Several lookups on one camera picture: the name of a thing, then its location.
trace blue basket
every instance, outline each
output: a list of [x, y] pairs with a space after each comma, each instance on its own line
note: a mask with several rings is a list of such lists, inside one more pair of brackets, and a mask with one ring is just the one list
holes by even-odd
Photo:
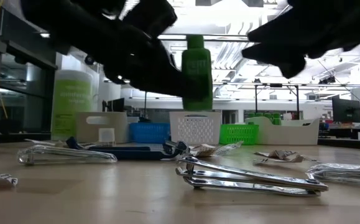
[[131, 123], [131, 139], [136, 143], [163, 144], [170, 136], [170, 124], [167, 123]]

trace wooden table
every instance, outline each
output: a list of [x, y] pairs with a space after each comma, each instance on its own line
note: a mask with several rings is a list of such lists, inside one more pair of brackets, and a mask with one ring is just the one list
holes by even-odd
[[[360, 186], [328, 183], [317, 198], [235, 190], [194, 190], [175, 174], [174, 162], [119, 161], [26, 167], [16, 152], [29, 144], [0, 145], [0, 173], [17, 177], [16, 188], [0, 187], [0, 224], [227, 224], [360, 223]], [[360, 164], [360, 150], [322, 146], [243, 147], [221, 164], [306, 178], [310, 165], [254, 167], [254, 151], [298, 151], [323, 162]]]

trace plastic basket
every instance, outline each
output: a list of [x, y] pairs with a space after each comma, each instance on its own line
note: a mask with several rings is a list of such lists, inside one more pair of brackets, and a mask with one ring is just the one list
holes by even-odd
[[219, 143], [220, 112], [170, 112], [172, 141], [189, 145]]
[[232, 144], [243, 141], [243, 145], [254, 145], [259, 134], [256, 124], [222, 124], [219, 134], [220, 144]]
[[170, 124], [131, 123], [130, 131], [133, 142], [163, 144], [170, 137]]

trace green shampoo bottle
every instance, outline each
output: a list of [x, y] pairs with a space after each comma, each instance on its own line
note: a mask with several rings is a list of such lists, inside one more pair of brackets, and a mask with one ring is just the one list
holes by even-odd
[[182, 73], [192, 77], [203, 90], [205, 97], [200, 100], [182, 99], [182, 105], [188, 111], [213, 109], [213, 79], [211, 77], [210, 51], [205, 49], [202, 35], [187, 36], [187, 50], [182, 53]]

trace green basket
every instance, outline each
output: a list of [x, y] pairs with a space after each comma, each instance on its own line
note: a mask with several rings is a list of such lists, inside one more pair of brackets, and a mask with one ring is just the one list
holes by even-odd
[[259, 134], [256, 124], [222, 124], [219, 132], [220, 144], [243, 141], [243, 145], [254, 145]]

